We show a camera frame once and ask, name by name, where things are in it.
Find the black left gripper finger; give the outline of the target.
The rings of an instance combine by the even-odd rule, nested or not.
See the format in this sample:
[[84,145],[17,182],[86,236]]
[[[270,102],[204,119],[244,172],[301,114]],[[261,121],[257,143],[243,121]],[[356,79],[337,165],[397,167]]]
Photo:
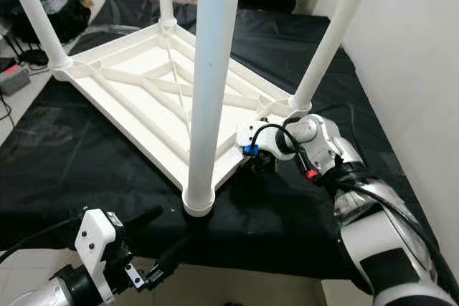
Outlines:
[[154,206],[131,220],[122,221],[118,225],[117,231],[143,231],[162,214],[163,208],[161,206]]
[[158,285],[164,282],[170,274],[174,273],[188,247],[196,241],[194,235],[184,235],[176,243],[172,244],[164,253],[158,258],[154,267],[152,267],[152,285]]

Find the black table cloth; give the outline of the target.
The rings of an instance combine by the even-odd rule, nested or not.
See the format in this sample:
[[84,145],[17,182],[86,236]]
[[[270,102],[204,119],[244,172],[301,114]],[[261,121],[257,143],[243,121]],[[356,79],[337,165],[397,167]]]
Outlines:
[[[330,21],[324,16],[239,10],[232,57],[292,92]],[[433,235],[416,192],[366,96],[356,68],[340,49],[313,103],[341,134],[357,142],[370,169],[403,198],[427,234]],[[30,117],[39,107],[76,109],[93,122],[75,155],[26,148]],[[154,206],[163,214],[135,237],[132,251],[154,258],[186,233],[180,190],[135,148],[71,83],[50,80],[0,146],[1,247],[78,214],[82,208],[114,211],[124,221]],[[65,249],[77,226],[49,231],[29,249]],[[273,174],[240,171],[217,194],[206,241],[186,256],[188,264],[223,269],[347,279],[337,244],[333,204],[291,162]]]

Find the clear tape cross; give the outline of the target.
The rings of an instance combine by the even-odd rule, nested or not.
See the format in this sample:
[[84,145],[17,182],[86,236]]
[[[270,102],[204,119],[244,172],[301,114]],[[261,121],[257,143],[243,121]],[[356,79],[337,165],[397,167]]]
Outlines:
[[39,107],[32,114],[26,131],[26,148],[68,151],[75,155],[82,148],[93,119],[76,109]]

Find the white plastic table top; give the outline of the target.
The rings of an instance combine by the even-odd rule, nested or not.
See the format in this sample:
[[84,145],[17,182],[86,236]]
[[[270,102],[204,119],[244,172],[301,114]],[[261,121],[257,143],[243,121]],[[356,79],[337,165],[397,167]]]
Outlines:
[[[188,181],[196,37],[158,24],[71,56],[55,70],[164,172],[181,193]],[[211,184],[217,188],[244,162],[238,125],[284,122],[296,113],[291,95],[229,58]]]

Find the grey box red label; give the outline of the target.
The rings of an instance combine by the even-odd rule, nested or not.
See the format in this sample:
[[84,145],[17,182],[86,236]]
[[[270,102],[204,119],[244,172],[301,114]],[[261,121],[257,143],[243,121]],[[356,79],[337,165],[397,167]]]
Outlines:
[[0,93],[3,96],[11,96],[29,83],[29,70],[19,64],[0,72]]

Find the black router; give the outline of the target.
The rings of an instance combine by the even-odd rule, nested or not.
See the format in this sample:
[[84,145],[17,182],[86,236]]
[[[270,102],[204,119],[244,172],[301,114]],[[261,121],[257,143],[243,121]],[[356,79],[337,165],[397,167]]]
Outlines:
[[20,50],[13,49],[14,60],[21,66],[47,66],[49,63],[48,54],[41,49]]

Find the black bag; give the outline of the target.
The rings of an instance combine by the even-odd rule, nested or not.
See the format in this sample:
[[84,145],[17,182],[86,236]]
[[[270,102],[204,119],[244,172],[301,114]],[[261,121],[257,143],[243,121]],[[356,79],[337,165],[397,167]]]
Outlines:
[[[69,43],[79,37],[91,14],[91,0],[39,0],[58,39]],[[9,33],[26,43],[39,43],[20,0],[0,0],[0,18]]]

